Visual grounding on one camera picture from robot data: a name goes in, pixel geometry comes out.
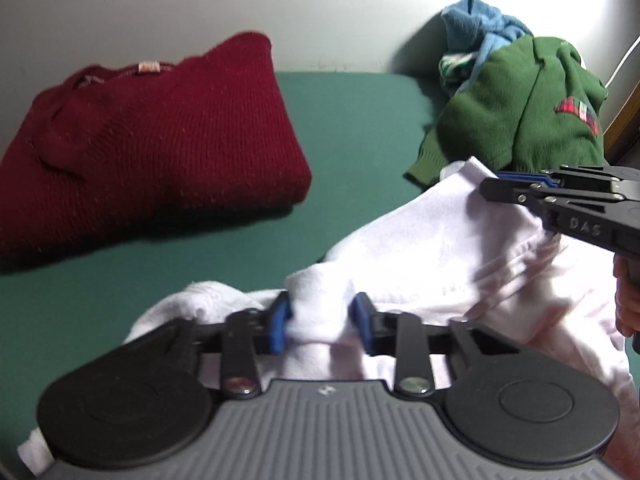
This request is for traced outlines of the person's right hand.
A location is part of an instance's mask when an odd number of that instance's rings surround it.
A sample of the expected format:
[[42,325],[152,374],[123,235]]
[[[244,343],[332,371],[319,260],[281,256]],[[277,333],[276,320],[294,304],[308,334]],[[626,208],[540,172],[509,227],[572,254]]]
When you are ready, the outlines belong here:
[[630,280],[626,258],[616,255],[613,263],[616,278],[616,328],[626,338],[640,330],[639,287]]

